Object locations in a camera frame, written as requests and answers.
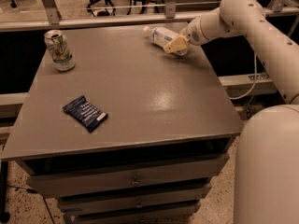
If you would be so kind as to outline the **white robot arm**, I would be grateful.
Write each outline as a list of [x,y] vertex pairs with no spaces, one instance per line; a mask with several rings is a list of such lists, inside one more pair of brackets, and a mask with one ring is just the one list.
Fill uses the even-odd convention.
[[245,124],[235,154],[233,224],[299,224],[299,46],[256,0],[221,0],[164,47],[167,53],[242,35],[284,103]]

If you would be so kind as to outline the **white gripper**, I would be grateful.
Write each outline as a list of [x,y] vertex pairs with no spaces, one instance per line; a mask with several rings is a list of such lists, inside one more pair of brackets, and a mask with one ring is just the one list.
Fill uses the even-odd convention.
[[195,46],[201,46],[206,43],[206,37],[201,29],[200,18],[190,21],[188,25],[181,30],[181,33],[182,35],[177,35],[164,46],[164,51],[166,53],[186,53],[189,42]]

